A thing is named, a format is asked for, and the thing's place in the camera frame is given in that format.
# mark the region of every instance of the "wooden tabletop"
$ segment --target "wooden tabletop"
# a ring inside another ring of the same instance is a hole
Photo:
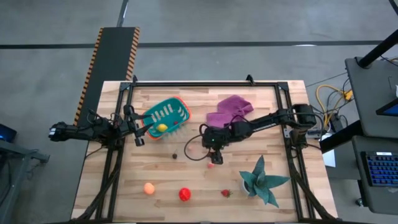
[[[288,81],[292,103],[308,103],[303,81]],[[97,112],[109,117],[114,112],[120,82],[104,82]],[[233,95],[242,96],[252,103],[254,111],[246,118],[254,119],[277,110],[274,89],[271,87],[145,87],[134,88],[132,105],[143,113],[158,102],[179,96],[191,109],[192,118],[175,134],[161,140],[144,137],[146,144],[136,147],[128,136],[124,147],[114,222],[293,222],[297,220],[292,184],[290,181],[272,189],[279,208],[264,205],[259,197],[247,197],[241,190],[239,171],[252,171],[264,155],[267,175],[289,176],[284,142],[280,126],[259,131],[243,142],[226,147],[222,153],[224,164],[207,168],[210,159],[190,161],[184,156],[185,143],[198,134],[206,114],[215,112],[217,104]],[[100,145],[91,142],[90,153]],[[177,153],[176,160],[172,154]],[[202,155],[200,140],[193,141],[192,156]],[[310,188],[320,203],[337,216],[328,176],[318,149],[303,151]],[[78,217],[98,193],[103,175],[106,149],[86,159],[76,195],[72,218]],[[155,185],[155,194],[146,195],[146,182]],[[192,197],[180,201],[178,191],[188,187]],[[221,190],[230,189],[232,196],[225,198]],[[300,198],[307,214],[303,192]],[[104,215],[108,209],[105,200]]]

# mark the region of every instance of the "yellow and black stripes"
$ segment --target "yellow and black stripes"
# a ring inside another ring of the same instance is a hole
[[[94,61],[95,61],[95,57],[97,55],[98,46],[100,45],[102,31],[103,31],[103,28],[101,28],[99,30],[97,41],[95,42],[95,45],[94,45],[93,56],[91,57],[90,66],[88,67],[88,72],[87,72],[87,76],[86,76],[86,80],[85,80],[85,85],[83,86],[83,91],[81,91],[79,105],[77,106],[77,111],[76,111],[76,114],[75,114],[75,121],[73,122],[73,125],[75,125],[75,126],[77,126],[77,122],[79,120],[80,113],[81,113],[81,107],[83,106],[83,101],[85,100],[86,90],[87,90],[87,87],[88,87],[88,82],[89,82],[90,77],[91,77],[91,71],[92,71],[93,66],[94,66]]]
[[[136,59],[136,54],[137,54],[138,38],[139,38],[139,28],[136,27],[134,29],[134,35],[132,37],[129,63],[127,65],[127,74],[126,74],[127,81],[132,80],[132,70],[134,69],[134,60]]]

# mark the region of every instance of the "yellow ball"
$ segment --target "yellow ball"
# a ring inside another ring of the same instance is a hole
[[[144,193],[147,195],[151,195],[155,192],[155,186],[151,183],[146,183],[144,185]]]
[[[166,124],[160,124],[156,127],[156,129],[160,132],[165,132],[167,130],[167,125]]]

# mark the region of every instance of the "red ball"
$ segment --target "red ball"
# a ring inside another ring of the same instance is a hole
[[[180,196],[181,201],[186,202],[191,198],[191,191],[188,188],[183,187],[178,195]]]

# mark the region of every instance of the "black and orange striped ramp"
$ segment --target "black and orange striped ramp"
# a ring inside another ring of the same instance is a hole
[[[88,125],[88,109],[96,111],[104,81],[131,80],[138,39],[138,27],[99,30],[73,125]]]

